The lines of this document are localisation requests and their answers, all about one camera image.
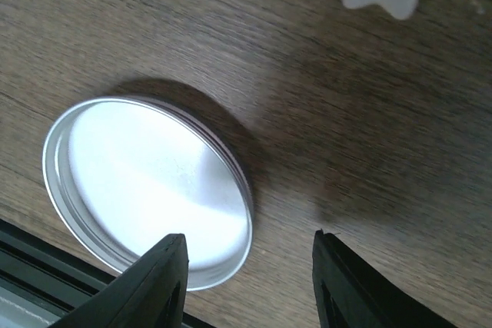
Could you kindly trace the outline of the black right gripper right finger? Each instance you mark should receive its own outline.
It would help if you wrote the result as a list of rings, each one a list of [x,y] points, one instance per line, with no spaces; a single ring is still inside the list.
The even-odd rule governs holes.
[[[312,260],[322,327],[455,327],[392,284],[332,233],[315,233]]]

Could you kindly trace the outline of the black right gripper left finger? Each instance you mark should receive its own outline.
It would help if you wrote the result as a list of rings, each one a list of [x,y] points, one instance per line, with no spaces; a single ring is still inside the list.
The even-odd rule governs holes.
[[[169,234],[53,327],[180,327],[188,282],[183,234]]]

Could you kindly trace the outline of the white round lid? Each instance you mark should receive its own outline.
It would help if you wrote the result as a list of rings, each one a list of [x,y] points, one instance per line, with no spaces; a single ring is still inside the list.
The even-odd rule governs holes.
[[[253,240],[251,182],[196,114],[161,98],[93,98],[66,110],[42,152],[48,196],[90,253],[121,273],[184,234],[190,291],[233,277]]]

